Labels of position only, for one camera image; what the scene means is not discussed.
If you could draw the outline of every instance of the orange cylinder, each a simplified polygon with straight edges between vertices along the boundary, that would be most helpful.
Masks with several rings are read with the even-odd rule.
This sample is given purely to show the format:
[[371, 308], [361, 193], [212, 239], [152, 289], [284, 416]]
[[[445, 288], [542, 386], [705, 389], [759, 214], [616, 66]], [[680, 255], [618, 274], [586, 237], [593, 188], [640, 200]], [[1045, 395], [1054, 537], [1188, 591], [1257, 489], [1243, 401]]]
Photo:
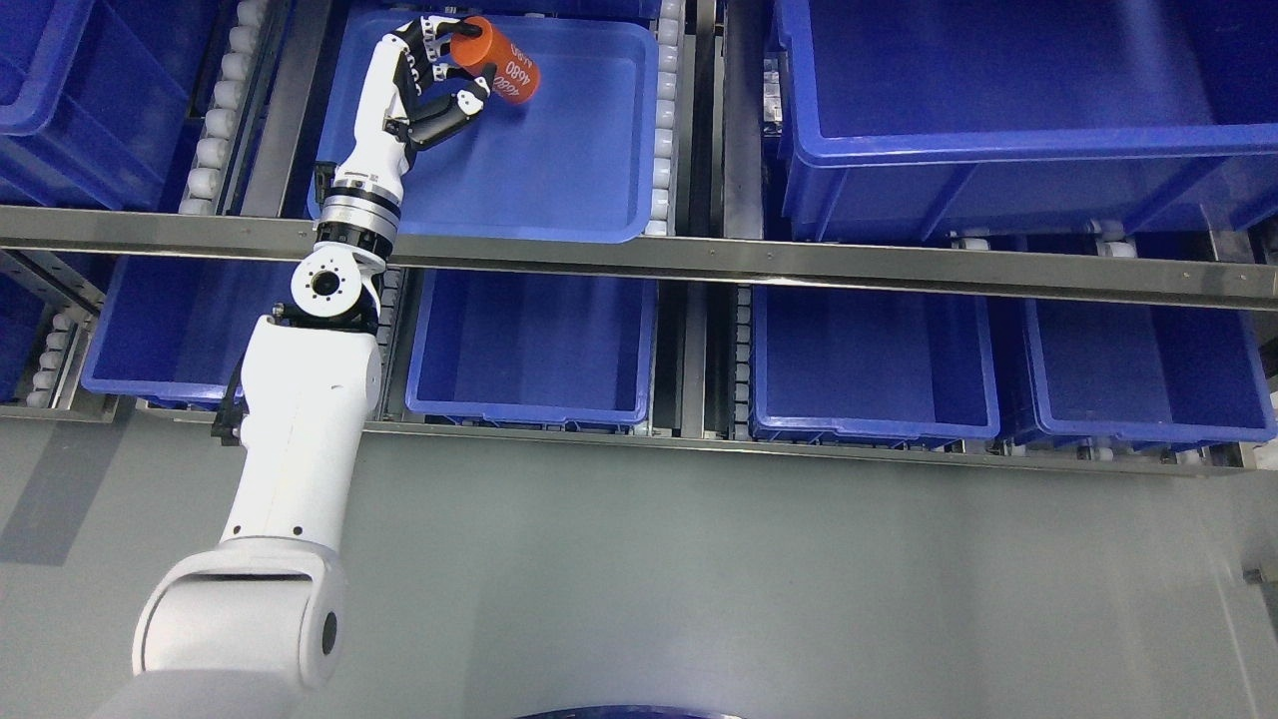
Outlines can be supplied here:
[[515, 47], [515, 43], [493, 27], [487, 18], [475, 15], [466, 18], [465, 22], [478, 26], [483, 32], [478, 37], [452, 33], [452, 61], [475, 77], [483, 73], [483, 68], [488, 63], [497, 65], [493, 92], [515, 105], [528, 102], [542, 82], [542, 73], [537, 69], [537, 63], [533, 63], [532, 57], [525, 55], [523, 50]]

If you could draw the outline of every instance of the white robotic arm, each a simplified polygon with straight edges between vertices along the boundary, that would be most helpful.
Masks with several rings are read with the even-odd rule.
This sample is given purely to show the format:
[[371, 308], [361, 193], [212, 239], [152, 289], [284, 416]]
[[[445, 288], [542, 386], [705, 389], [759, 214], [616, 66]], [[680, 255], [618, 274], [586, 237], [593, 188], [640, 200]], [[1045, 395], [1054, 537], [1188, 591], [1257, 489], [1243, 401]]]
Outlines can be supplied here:
[[[472, 77], [441, 63], [447, 33], [477, 31], [423, 17], [373, 51], [355, 149], [322, 180], [314, 249], [293, 273], [291, 301], [258, 319], [215, 420], [215, 437], [248, 451], [221, 543], [178, 563], [151, 594], [134, 633], [135, 676], [95, 716], [286, 716], [332, 674], [346, 584], [337, 552], [380, 395], [380, 275], [399, 226], [400, 176], [418, 149], [483, 109], [493, 68]], [[456, 77], [470, 82], [422, 101], [433, 82]]]

